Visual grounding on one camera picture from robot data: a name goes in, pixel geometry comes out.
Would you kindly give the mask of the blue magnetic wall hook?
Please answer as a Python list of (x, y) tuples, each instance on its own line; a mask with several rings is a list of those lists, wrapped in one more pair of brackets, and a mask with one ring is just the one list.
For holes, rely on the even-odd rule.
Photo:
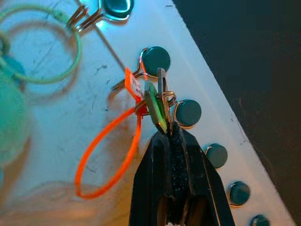
[(227, 149), (218, 143), (210, 144), (204, 153), (215, 169), (224, 166), (228, 159)]
[(250, 197), (250, 187), (243, 181), (232, 182), (227, 189), (227, 197), (231, 206), (244, 205)]
[(173, 118), (182, 128), (190, 129), (200, 120), (202, 109), (200, 104), (192, 99), (184, 99), (174, 107)]
[(158, 81), (158, 69), (168, 71), (171, 58), (166, 49), (160, 46), (143, 48), (138, 57), (138, 67), (132, 75), (138, 79), (146, 77), (152, 81)]
[(79, 7), (67, 25), (82, 32), (101, 20), (125, 23), (134, 8), (135, 0), (77, 0)]
[(251, 219), (249, 226), (270, 226), (270, 220), (266, 216), (259, 214)]

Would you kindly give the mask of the key bunch with orange loop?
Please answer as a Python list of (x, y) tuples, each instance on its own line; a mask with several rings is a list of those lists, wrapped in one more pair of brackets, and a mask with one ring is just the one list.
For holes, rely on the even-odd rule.
[[(135, 84), (137, 79), (134, 78), (134, 74), (130, 71), (129, 68), (125, 69), (125, 88), (130, 93), (130, 95), (134, 98), (136, 105), (125, 112), (123, 112), (118, 118), (111, 121), (100, 133), (96, 135), (96, 137), (91, 141), (88, 145), (86, 151), (84, 152), (82, 158), (79, 161), (75, 179), (74, 186), (76, 190), (76, 195), (83, 199), (93, 199), (97, 198), (106, 192), (108, 192), (125, 174), (128, 167), (131, 164), (131, 161), (135, 155), (135, 151), (138, 148), (138, 144), (141, 136), (141, 125), (142, 119), (146, 115), (150, 115), (153, 123), (157, 123), (158, 127), (163, 131), (167, 132), (167, 122), (165, 119), (166, 113), (164, 113), (163, 102), (160, 100), (161, 97), (172, 97), (172, 100), (167, 100), (167, 107), (173, 106), (176, 101), (176, 96), (172, 91), (163, 91), (162, 93), (158, 93), (154, 87), (154, 85), (146, 81), (145, 82), (145, 98), (142, 99), (142, 95), (138, 92), (140, 91), (138, 86)], [(82, 177), (85, 171), (85, 167), (87, 166), (88, 160), (92, 155), (94, 149), (98, 146), (98, 144), (112, 131), (118, 126), (123, 120), (125, 120), (130, 115), (135, 114), (137, 117), (137, 124), (135, 128), (135, 134), (131, 143), (131, 146), (127, 152), (127, 155), (117, 170), (117, 172), (106, 182), (104, 185), (96, 189), (95, 191), (85, 194), (82, 189)]]

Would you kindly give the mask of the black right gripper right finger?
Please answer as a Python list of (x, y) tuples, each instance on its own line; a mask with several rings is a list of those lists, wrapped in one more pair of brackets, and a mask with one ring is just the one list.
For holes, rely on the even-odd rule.
[(174, 122), (169, 142), (173, 189), (169, 222), (179, 226), (235, 226), (222, 180), (196, 138)]

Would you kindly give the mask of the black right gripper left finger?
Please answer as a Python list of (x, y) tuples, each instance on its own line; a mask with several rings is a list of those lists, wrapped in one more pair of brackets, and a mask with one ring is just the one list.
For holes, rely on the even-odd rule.
[(128, 226), (159, 226), (171, 195), (170, 142), (156, 132), (135, 173)]

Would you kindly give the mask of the white magnetic board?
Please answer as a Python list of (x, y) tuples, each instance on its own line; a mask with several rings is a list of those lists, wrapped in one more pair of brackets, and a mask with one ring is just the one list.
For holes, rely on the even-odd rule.
[[(77, 0), (0, 0), (0, 12), (23, 4), (60, 10), (68, 17), (79, 7)], [(0, 31), (9, 38), (9, 57), (32, 78), (59, 75), (76, 56), (72, 33), (45, 12), (10, 14), (0, 21)], [(250, 187), (244, 205), (229, 204), (235, 226), (249, 226), (259, 214), (270, 220), (270, 226), (297, 226), (172, 0), (135, 0), (125, 23), (101, 20), (79, 32), (79, 37), (80, 62), (67, 78), (18, 85), (29, 109), (30, 136), (21, 154), (0, 166), (0, 226), (128, 226), (137, 168), (156, 132), (171, 137), (174, 107), (184, 99), (197, 101), (202, 115), (194, 127), (180, 127), (196, 138), (203, 152), (213, 143), (227, 149), (225, 165), (215, 169), (226, 197), (234, 181)], [(172, 97), (160, 98), (167, 132), (149, 114), (144, 116), (138, 148), (125, 174), (105, 194), (80, 198), (74, 186), (79, 161), (98, 133), (136, 105), (125, 88), (125, 69), (134, 72), (141, 50), (153, 46), (168, 51), (171, 65), (167, 72), (158, 69), (158, 81), (140, 77), (135, 84), (142, 99), (146, 81), (158, 93), (174, 92), (173, 106), (166, 103)], [(83, 193), (95, 191), (117, 172), (136, 124), (136, 115), (130, 115), (94, 149), (82, 177)]]

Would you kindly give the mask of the light blue plush keychain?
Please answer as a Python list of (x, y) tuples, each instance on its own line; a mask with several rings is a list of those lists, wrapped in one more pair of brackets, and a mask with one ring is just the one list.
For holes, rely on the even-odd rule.
[(20, 64), (9, 57), (10, 41), (0, 31), (0, 166), (9, 165), (23, 151), (29, 132), (29, 109), (24, 94), (19, 88), (20, 82), (34, 84), (52, 84), (67, 78), (80, 62), (82, 43), (79, 32), (71, 26), (71, 18), (64, 12), (41, 5), (23, 4), (0, 12), (0, 21), (10, 14), (36, 10), (50, 14), (55, 20), (64, 24), (76, 40), (77, 52), (74, 61), (61, 74), (51, 78), (36, 79), (21, 73)]

